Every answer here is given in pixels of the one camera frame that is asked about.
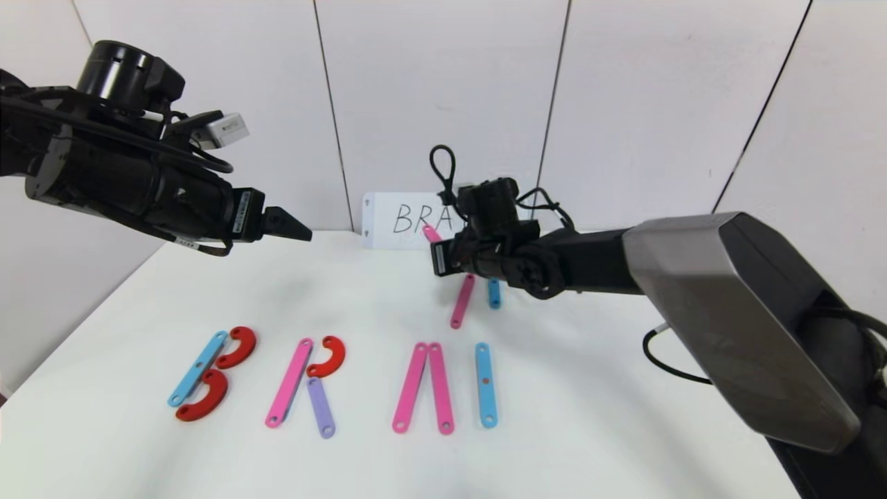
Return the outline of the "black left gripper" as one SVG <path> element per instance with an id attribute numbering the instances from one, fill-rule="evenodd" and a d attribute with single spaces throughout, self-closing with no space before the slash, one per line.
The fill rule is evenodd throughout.
<path id="1" fill-rule="evenodd" d="M 230 250 L 263 236 L 311 241 L 313 231 L 280 207 L 267 207 L 256 189 L 235 189 L 218 174 L 171 155 L 153 157 L 158 181 L 151 227 L 192 250 Z"/>

